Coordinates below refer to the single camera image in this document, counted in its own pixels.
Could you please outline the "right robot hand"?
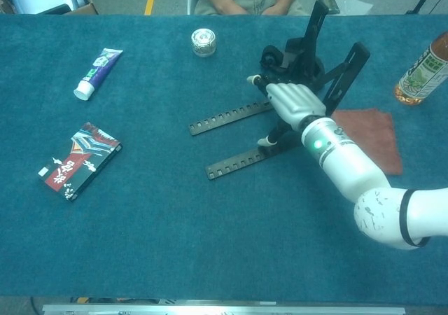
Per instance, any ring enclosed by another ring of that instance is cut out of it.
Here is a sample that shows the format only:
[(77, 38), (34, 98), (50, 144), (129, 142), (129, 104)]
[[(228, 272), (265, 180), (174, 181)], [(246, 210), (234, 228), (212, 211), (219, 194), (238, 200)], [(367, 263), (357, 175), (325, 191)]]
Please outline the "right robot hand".
[(249, 76), (247, 81), (265, 94), (279, 116), (276, 127), (258, 140), (257, 144), (261, 147), (276, 145), (281, 136), (290, 130), (298, 132), (306, 117), (326, 114), (324, 103), (305, 85), (268, 83), (259, 74)]

